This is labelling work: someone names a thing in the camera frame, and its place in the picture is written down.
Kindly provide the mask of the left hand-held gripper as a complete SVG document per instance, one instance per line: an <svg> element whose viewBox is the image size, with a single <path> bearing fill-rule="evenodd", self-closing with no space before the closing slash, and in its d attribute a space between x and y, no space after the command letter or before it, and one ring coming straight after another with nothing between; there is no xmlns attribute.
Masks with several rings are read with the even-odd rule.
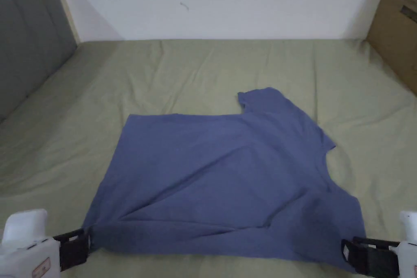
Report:
<svg viewBox="0 0 417 278"><path fill-rule="evenodd" d="M84 264L90 255L90 235L83 228L46 235L45 209L8 217L0 244L2 278L59 278L60 272Z"/></svg>

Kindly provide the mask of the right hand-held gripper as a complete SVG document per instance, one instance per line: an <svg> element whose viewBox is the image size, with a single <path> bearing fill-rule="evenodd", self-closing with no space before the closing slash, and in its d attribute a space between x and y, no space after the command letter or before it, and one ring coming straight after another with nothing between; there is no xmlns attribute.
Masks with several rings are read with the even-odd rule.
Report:
<svg viewBox="0 0 417 278"><path fill-rule="evenodd" d="M373 278L417 277L417 212L402 211L406 239L401 242L353 237L341 241L344 260L356 273Z"/></svg>

